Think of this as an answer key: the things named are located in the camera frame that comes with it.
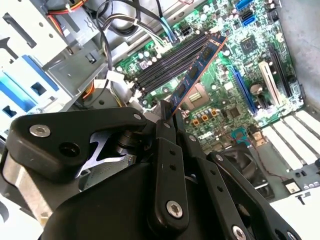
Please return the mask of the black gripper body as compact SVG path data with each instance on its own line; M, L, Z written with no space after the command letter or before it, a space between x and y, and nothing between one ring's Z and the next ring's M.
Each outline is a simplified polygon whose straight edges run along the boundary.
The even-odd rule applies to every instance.
M61 204L44 240L223 240L205 188L180 159L132 165Z

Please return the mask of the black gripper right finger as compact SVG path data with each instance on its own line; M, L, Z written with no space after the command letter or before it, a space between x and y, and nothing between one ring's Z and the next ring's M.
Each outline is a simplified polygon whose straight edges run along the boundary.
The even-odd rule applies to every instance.
M198 183L208 193L224 240L299 240L299 234L223 154L205 154L187 133L182 114L174 114L177 137Z

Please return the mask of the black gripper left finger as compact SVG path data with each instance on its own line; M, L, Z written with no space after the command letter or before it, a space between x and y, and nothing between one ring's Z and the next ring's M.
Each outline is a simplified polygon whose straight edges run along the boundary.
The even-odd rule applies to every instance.
M25 115L9 128L1 174L45 229L65 201L133 165L184 164L176 132L131 107Z

